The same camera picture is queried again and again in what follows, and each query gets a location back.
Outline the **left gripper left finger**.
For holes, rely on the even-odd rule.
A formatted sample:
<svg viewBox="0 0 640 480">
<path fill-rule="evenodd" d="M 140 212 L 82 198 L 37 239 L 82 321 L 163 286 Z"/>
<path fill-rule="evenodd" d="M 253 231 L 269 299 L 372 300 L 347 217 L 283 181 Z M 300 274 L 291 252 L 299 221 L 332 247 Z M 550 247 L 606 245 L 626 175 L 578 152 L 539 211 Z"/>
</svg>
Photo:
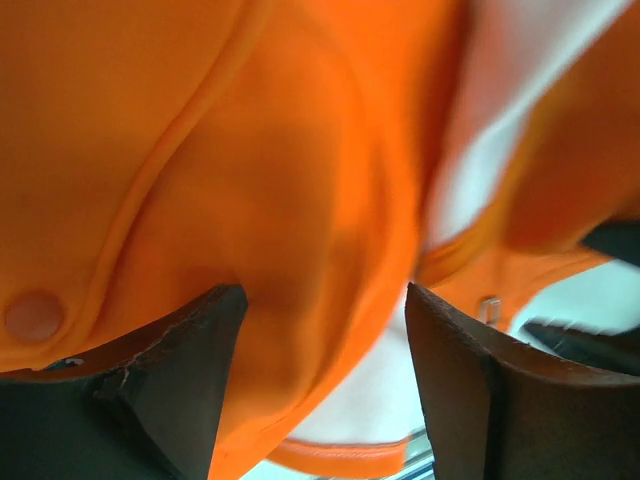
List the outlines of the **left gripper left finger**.
<svg viewBox="0 0 640 480">
<path fill-rule="evenodd" d="M 215 287 L 123 337 L 1 376 L 5 479 L 204 479 L 248 302 Z"/>
</svg>

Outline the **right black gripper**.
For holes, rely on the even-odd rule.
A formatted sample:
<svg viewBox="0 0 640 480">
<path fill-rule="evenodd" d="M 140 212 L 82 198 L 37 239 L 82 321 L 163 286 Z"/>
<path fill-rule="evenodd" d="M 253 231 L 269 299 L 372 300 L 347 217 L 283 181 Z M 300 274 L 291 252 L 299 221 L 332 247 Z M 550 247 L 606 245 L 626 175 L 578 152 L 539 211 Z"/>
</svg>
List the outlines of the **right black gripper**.
<svg viewBox="0 0 640 480">
<path fill-rule="evenodd" d="M 639 222 L 606 223 L 582 244 L 604 264 L 544 288 L 519 314 L 519 338 L 566 360 L 639 373 Z"/>
</svg>

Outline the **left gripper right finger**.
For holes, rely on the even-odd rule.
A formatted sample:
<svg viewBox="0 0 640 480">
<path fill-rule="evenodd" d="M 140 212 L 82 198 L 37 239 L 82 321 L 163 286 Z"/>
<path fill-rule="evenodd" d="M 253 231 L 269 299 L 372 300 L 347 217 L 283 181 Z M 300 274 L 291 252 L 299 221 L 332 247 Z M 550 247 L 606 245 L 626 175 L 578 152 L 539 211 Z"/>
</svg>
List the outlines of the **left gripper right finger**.
<svg viewBox="0 0 640 480">
<path fill-rule="evenodd" d="M 405 318 L 439 479 L 635 479 L 639 380 L 533 348 L 410 284 Z"/>
</svg>

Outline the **orange jacket with pink lining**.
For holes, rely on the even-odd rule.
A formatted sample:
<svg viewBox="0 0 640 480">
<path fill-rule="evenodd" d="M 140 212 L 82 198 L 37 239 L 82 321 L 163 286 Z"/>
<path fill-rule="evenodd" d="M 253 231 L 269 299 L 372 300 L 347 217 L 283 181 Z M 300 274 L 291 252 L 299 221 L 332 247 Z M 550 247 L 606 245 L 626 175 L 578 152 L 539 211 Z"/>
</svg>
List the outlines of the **orange jacket with pink lining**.
<svg viewBox="0 0 640 480">
<path fill-rule="evenodd" d="M 408 285 L 504 332 L 635 220 L 635 1 L 1 5 L 1 376 L 240 286 L 204 479 L 399 473 Z"/>
</svg>

